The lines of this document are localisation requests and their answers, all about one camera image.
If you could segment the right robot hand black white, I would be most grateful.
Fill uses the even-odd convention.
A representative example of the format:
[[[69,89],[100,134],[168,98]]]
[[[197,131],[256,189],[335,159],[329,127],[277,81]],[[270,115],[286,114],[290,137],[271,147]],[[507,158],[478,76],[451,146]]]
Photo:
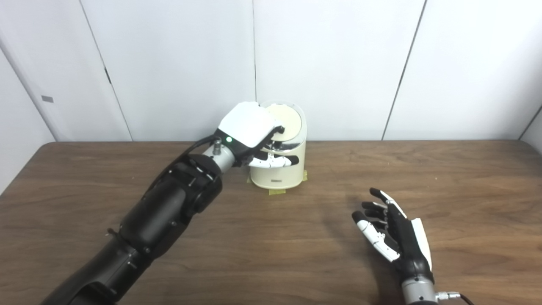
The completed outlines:
[[[371,187],[369,192],[381,203],[362,202],[362,210],[351,214],[357,228],[392,264],[401,281],[423,277],[434,284],[432,266],[422,251],[414,219],[409,219],[398,202],[381,189]]]

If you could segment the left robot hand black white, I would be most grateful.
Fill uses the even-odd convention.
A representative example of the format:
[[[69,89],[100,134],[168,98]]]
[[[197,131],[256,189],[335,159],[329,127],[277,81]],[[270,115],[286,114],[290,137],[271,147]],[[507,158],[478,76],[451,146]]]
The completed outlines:
[[[238,103],[221,121],[213,148],[205,155],[226,172],[232,167],[283,168],[299,164],[296,155],[285,155],[283,145],[295,143],[301,135],[301,115],[285,104],[261,106]]]

